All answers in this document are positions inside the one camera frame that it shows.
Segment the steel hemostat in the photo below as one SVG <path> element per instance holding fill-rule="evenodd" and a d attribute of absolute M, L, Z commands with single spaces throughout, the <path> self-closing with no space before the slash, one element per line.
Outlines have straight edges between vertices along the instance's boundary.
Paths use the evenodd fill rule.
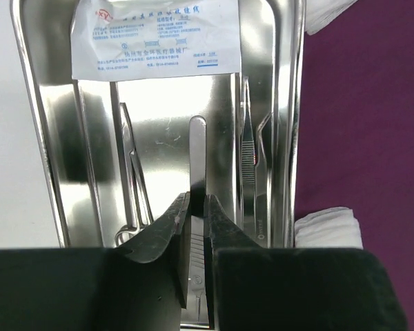
<path fill-rule="evenodd" d="M 135 136 L 126 103 L 119 104 L 121 138 L 124 152 L 124 168 L 127 177 L 127 224 L 123 225 L 115 235 L 115 244 L 121 246 L 145 227 L 154 222 L 144 171 L 141 166 L 139 153 L 135 143 Z"/>

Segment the steel scalpel handle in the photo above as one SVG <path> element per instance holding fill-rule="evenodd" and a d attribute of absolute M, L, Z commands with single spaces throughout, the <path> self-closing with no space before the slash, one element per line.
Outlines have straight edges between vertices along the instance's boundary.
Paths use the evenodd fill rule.
<path fill-rule="evenodd" d="M 187 304 L 188 324 L 209 329 L 206 303 L 206 273 L 204 258 L 204 201 L 206 197 L 206 120 L 200 115 L 189 122 L 190 166 L 190 271 Z"/>

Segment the stainless steel tray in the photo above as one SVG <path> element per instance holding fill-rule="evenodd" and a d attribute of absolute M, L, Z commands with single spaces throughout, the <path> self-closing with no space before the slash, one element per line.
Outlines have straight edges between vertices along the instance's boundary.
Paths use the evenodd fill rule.
<path fill-rule="evenodd" d="M 116 248 L 127 224 L 119 104 L 126 103 L 152 214 L 189 189 L 189 121 L 206 120 L 207 191 L 239 221 L 242 81 L 267 153 L 268 247 L 293 244 L 303 1 L 240 1 L 242 68 L 234 74 L 118 83 L 71 77 L 76 1 L 12 1 L 59 248 Z"/>

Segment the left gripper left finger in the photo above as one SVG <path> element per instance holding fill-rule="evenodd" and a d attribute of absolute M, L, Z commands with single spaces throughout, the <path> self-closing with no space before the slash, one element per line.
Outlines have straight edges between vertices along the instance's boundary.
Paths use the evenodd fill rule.
<path fill-rule="evenodd" d="M 0 330 L 178 330 L 190 196 L 117 248 L 0 250 Z"/>

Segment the white blue suture packet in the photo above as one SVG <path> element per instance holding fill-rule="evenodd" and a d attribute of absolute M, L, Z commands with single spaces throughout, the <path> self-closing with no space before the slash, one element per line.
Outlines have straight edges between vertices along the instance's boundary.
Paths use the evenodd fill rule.
<path fill-rule="evenodd" d="M 241 70 L 237 1 L 80 1 L 72 78 L 133 81 Z"/>

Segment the steel forceps tweezers ridged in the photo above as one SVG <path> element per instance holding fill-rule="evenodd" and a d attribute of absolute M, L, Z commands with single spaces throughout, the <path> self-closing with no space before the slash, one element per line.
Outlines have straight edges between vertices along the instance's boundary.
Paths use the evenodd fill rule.
<path fill-rule="evenodd" d="M 241 126 L 241 186 L 243 203 L 243 231 L 255 238 L 255 140 L 250 115 L 250 88 L 248 77 L 242 81 Z"/>

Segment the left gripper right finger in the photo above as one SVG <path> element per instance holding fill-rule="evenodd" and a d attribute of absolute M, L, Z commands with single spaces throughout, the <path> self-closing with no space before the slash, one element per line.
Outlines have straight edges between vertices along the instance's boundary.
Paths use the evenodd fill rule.
<path fill-rule="evenodd" d="M 206 299 L 214 330 L 407 330 L 386 269 L 355 248 L 262 248 L 204 204 Z"/>

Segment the white gauze pad top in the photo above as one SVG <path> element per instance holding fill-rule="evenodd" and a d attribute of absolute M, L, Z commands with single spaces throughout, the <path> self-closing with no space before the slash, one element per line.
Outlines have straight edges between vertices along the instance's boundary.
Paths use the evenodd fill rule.
<path fill-rule="evenodd" d="M 357 0 L 306 0 L 305 32 L 318 33 Z"/>

